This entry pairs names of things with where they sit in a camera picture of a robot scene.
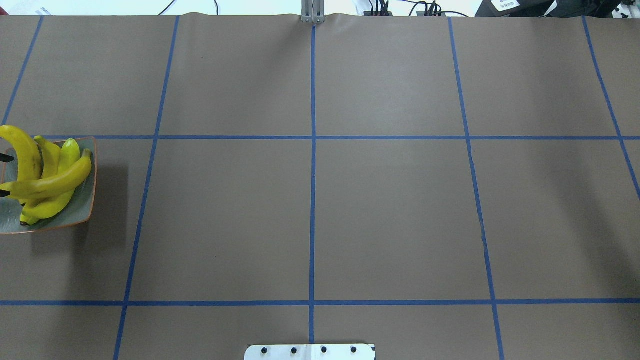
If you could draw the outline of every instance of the grid line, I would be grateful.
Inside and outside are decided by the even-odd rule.
[[[33,48],[35,47],[36,41],[38,40],[38,35],[40,34],[40,29],[42,28],[43,21],[44,21],[44,16],[40,16],[40,20],[38,20],[38,26],[36,27],[36,31],[33,33],[33,38],[31,39],[31,44],[29,44],[29,50],[27,50],[27,55],[24,57],[24,62],[22,62],[22,68],[20,69],[18,78],[15,80],[15,86],[13,87],[13,92],[11,93],[9,104],[7,104],[6,110],[4,112],[2,125],[6,125],[6,121],[9,119],[9,114],[11,113],[11,107],[13,106],[15,97],[18,94],[18,88],[20,87],[20,83],[22,82],[22,77],[24,75],[24,72],[27,69],[27,64],[29,63],[29,59],[31,58],[31,53],[33,52]]]
[[[565,298],[565,299],[439,299],[439,300],[314,300],[315,306],[501,306],[562,304],[640,304],[640,298]],[[95,306],[120,307],[124,301],[109,300],[0,300],[0,306]],[[307,300],[139,300],[128,307],[247,307],[309,306]]]
[[[596,74],[598,75],[598,81],[600,82],[600,87],[602,88],[602,93],[604,94],[604,99],[607,101],[607,107],[609,109],[609,114],[611,115],[611,120],[613,121],[613,126],[616,128],[616,134],[618,135],[618,140],[620,141],[620,147],[622,148],[622,154],[625,156],[625,161],[627,162],[627,167],[629,168],[629,173],[631,175],[631,180],[634,183],[634,187],[636,188],[636,194],[638,199],[640,199],[640,186],[638,186],[638,180],[636,178],[636,173],[634,172],[634,167],[631,164],[631,159],[629,158],[629,154],[627,152],[627,146],[625,145],[625,141],[622,137],[622,132],[620,131],[620,126],[618,125],[618,119],[616,119],[616,113],[613,111],[613,105],[611,104],[611,100],[609,98],[609,93],[607,91],[607,87],[604,85],[604,80],[602,79],[602,73],[600,73],[600,66],[598,66],[598,59],[596,59],[596,52],[593,49],[593,42],[591,41],[591,33],[589,32],[589,26],[587,25],[587,17],[582,16],[582,25],[584,26],[584,34],[587,36],[587,42],[589,43],[589,51],[591,52],[591,59],[593,60],[593,67],[596,70]]]
[[[315,343],[316,299],[316,26],[311,27],[311,210],[309,231],[309,343]]]
[[[469,157],[469,166],[471,169],[471,180],[474,185],[474,196],[476,198],[476,209],[478,220],[480,221],[480,231],[482,236],[484,250],[484,265],[486,268],[486,278],[489,284],[489,295],[491,296],[491,308],[493,311],[493,326],[495,327],[495,338],[498,346],[498,356],[500,360],[504,360],[504,348],[502,346],[502,334],[500,332],[500,318],[498,316],[498,305],[495,301],[495,288],[493,287],[493,274],[491,270],[491,259],[489,257],[489,246],[486,241],[486,231],[484,230],[484,218],[482,213],[482,203],[480,202],[480,192],[478,190],[478,182],[476,177],[476,165],[474,163],[473,150],[471,148],[471,137],[469,134],[469,124],[467,122],[467,109],[465,107],[465,97],[462,91],[462,80],[460,78],[460,68],[458,66],[458,54],[456,52],[456,38],[453,32],[453,22],[451,18],[447,18],[449,23],[449,36],[451,37],[451,51],[453,54],[453,66],[456,71],[456,82],[458,83],[458,97],[460,98],[460,111],[462,113],[462,123],[465,128],[465,138],[467,141],[467,153]]]
[[[142,222],[145,218],[145,210],[147,207],[147,197],[149,194],[149,185],[151,183],[151,175],[154,169],[154,161],[156,159],[158,135],[160,134],[160,126],[162,124],[164,100],[166,98],[166,89],[167,89],[167,86],[169,85],[169,75],[171,74],[171,64],[173,61],[173,50],[175,49],[175,39],[178,35],[179,24],[180,24],[180,17],[176,16],[175,24],[173,25],[173,36],[171,40],[171,47],[169,49],[169,59],[167,60],[166,72],[164,73],[162,95],[160,97],[160,105],[158,106],[158,116],[156,120],[156,133],[154,134],[154,142],[151,146],[151,154],[149,156],[149,165],[147,169],[147,179],[145,180],[145,189],[144,189],[144,192],[142,193],[140,215],[138,217],[138,226],[136,228],[136,238],[133,243],[133,251],[131,252],[131,262],[129,263],[129,275],[127,276],[127,286],[125,288],[124,300],[122,304],[122,312],[120,314],[120,325],[118,326],[118,336],[116,337],[116,346],[113,352],[114,360],[118,360],[118,357],[120,356],[120,345],[122,344],[122,334],[124,332],[124,324],[127,319],[127,308],[129,305],[129,297],[131,296],[131,284],[133,282],[133,273],[136,268],[136,258],[138,256],[138,245],[140,244],[140,234],[142,233]]]
[[[44,135],[50,139],[86,138],[98,140],[153,140],[154,135]],[[159,135],[158,140],[461,140],[465,135]],[[625,141],[640,140],[640,136],[529,136],[529,135],[470,135],[473,141]]]

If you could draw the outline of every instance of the black device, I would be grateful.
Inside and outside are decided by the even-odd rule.
[[[476,17],[541,17],[547,12],[553,0],[518,0],[520,6],[499,11],[491,0],[483,0]],[[557,0],[557,7],[549,17],[611,17],[621,0]]]

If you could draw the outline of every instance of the yellow banana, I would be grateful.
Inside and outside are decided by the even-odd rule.
[[[58,196],[80,186],[89,176],[91,167],[91,150],[85,149],[80,160],[67,171],[47,179],[0,184],[0,196],[11,199],[44,199]]]
[[[23,130],[11,126],[0,126],[0,137],[11,143],[18,157],[18,181],[40,179],[42,160],[35,141]]]
[[[26,215],[20,214],[20,225],[22,226],[35,225],[38,221],[40,221],[39,218],[28,217]]]
[[[38,143],[38,145],[40,145],[40,149],[42,151],[42,162],[44,164],[42,167],[42,179],[56,175],[58,173],[58,163],[60,162],[60,148],[56,144],[47,141],[47,139],[42,136],[38,135],[33,139]],[[78,148],[77,151],[77,158],[80,158],[80,148]],[[32,209],[38,206],[39,203],[39,200],[29,200],[26,202],[24,209]],[[20,225],[34,225],[43,218],[38,216],[29,216],[25,213],[24,209],[20,214]]]
[[[42,136],[36,136],[33,138],[40,148],[42,149],[42,161],[44,166],[42,167],[42,179],[52,177],[58,173],[58,163],[60,162],[60,148],[47,141]]]
[[[68,139],[60,152],[60,163],[58,172],[67,171],[75,162],[80,159],[80,146],[74,139]],[[64,210],[71,198],[74,196],[76,189],[62,193],[55,197],[50,197],[40,203],[27,205],[22,209],[22,214],[34,218],[51,218],[56,216],[60,211]]]

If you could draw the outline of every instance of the white label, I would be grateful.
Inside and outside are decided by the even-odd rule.
[[[499,12],[504,12],[520,6],[518,0],[491,0],[491,4],[493,4]]]

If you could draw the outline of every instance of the square plate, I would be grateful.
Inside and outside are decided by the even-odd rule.
[[[84,183],[76,188],[74,196],[71,198],[69,205],[58,215],[42,219],[32,226],[20,225],[20,212],[22,206],[14,200],[6,197],[0,199],[0,235],[32,233],[35,231],[61,229],[62,227],[73,226],[88,221],[93,210],[93,200],[95,198],[95,184],[97,172],[97,145],[94,137],[76,139],[80,145],[80,151],[89,149],[93,152],[93,166],[91,173]],[[62,147],[64,141],[54,142],[57,146]],[[9,149],[7,154],[16,157],[15,151]],[[2,181],[6,183],[15,181],[18,174],[18,161],[13,160],[4,164]]]

